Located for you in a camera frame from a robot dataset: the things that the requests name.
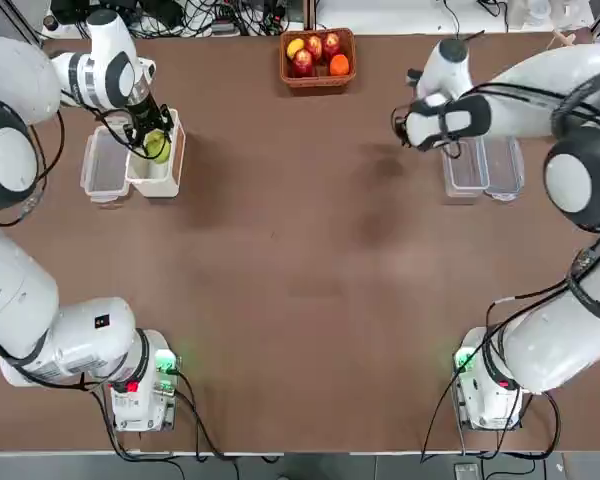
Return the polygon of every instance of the lemon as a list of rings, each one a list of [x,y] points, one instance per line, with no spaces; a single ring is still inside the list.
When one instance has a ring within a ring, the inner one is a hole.
[[[145,144],[147,149],[148,157],[157,163],[164,163],[169,160],[169,154],[171,153],[171,143],[165,138],[164,133],[160,130],[154,130],[147,135],[147,142]]]
[[[289,42],[289,45],[287,45],[287,57],[289,57],[289,60],[293,60],[293,57],[295,57],[298,50],[302,50],[303,48],[304,40],[302,40],[301,38],[291,40],[291,42]]]

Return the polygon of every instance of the green fruit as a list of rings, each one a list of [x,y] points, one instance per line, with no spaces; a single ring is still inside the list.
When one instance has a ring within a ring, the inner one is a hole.
[[[151,157],[151,160],[153,160],[155,163],[161,164],[169,160],[171,143],[166,139],[164,133],[162,133],[160,130],[154,130],[147,135],[145,148],[147,149],[147,156]]]

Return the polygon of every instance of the green indicator light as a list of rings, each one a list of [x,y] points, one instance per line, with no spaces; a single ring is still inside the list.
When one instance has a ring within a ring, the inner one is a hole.
[[[470,372],[473,370],[473,366],[475,364],[475,357],[469,360],[469,363],[465,365],[469,357],[473,354],[473,348],[461,348],[455,355],[456,360],[456,368],[459,369],[464,365],[461,373]]]
[[[156,369],[166,372],[176,368],[176,356],[170,350],[158,350],[156,352]]]

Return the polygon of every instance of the floor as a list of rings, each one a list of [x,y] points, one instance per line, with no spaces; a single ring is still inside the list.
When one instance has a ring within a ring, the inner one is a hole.
[[[234,480],[231,465],[210,460],[203,465],[193,458],[179,461],[187,480]],[[419,465],[418,456],[355,456],[346,454],[285,455],[274,465],[259,457],[239,461],[240,480],[276,480],[284,475],[289,480],[453,480],[454,465],[471,463],[455,455],[434,458]],[[485,473],[495,471],[524,472],[531,463],[504,455],[486,464]],[[0,480],[180,480],[174,467],[165,464],[128,464],[112,455],[53,455],[0,457]],[[513,479],[497,475],[494,480]],[[542,480],[542,464],[525,480]],[[600,453],[554,454],[547,461],[547,480],[600,480]]]

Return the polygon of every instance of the red apple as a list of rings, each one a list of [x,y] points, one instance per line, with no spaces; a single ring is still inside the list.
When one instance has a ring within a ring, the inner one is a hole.
[[[306,48],[296,52],[292,64],[296,77],[310,77],[313,73],[313,57]]]
[[[317,35],[311,35],[307,40],[306,49],[313,57],[313,61],[317,62],[322,57],[322,40]]]
[[[329,33],[322,43],[322,51],[324,51],[327,60],[331,60],[334,55],[340,53],[340,37],[337,33]]]

